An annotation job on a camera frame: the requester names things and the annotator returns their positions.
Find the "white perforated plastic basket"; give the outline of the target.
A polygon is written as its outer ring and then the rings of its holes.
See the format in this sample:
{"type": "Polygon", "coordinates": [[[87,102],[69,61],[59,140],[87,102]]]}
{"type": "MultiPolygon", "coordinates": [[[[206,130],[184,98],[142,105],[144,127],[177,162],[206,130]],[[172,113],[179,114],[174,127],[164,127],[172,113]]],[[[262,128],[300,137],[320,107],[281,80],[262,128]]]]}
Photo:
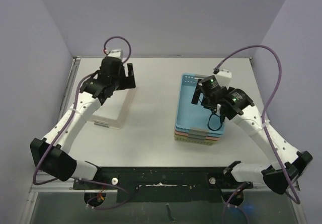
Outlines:
{"type": "Polygon", "coordinates": [[[89,122],[112,129],[121,129],[135,95],[136,88],[115,91],[112,97],[90,117],[89,122]]]}

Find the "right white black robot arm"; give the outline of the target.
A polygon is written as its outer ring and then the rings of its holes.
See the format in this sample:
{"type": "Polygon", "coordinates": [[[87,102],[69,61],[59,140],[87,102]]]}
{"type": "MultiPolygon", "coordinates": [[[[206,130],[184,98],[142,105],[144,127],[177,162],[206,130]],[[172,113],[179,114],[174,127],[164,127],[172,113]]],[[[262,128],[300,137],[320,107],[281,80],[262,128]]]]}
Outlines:
{"type": "Polygon", "coordinates": [[[200,103],[240,127],[262,150],[269,163],[246,164],[235,161],[226,167],[224,182],[236,188],[241,182],[264,183],[277,194],[284,194],[303,174],[313,157],[289,144],[265,120],[253,100],[241,89],[221,86],[214,75],[197,81],[192,104],[200,103]]]}

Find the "blue perforated plastic basket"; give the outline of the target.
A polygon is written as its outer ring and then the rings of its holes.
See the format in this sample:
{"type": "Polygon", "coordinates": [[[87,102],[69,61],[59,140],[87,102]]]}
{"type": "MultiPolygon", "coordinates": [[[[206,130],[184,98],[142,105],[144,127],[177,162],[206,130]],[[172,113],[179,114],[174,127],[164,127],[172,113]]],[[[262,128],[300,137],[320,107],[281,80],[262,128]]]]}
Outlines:
{"type": "Polygon", "coordinates": [[[203,75],[184,73],[181,77],[179,90],[177,115],[175,120],[175,130],[189,133],[192,129],[205,131],[208,136],[221,137],[225,126],[220,124],[217,116],[210,116],[211,111],[203,108],[200,101],[203,95],[200,95],[197,104],[192,104],[193,95],[197,82],[205,78],[203,75]]]}

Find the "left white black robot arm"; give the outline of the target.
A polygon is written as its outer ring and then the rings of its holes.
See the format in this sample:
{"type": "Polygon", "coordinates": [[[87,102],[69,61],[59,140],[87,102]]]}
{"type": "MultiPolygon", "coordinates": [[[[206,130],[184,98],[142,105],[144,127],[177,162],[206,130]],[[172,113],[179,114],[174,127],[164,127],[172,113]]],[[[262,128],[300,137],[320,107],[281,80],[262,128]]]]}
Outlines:
{"type": "Polygon", "coordinates": [[[80,80],[73,104],[53,129],[30,143],[35,171],[41,170],[53,180],[84,179],[89,188],[99,188],[103,181],[99,167],[73,159],[69,151],[86,122],[115,91],[135,87],[133,65],[123,60],[120,51],[107,54],[98,70],[80,80]]]}

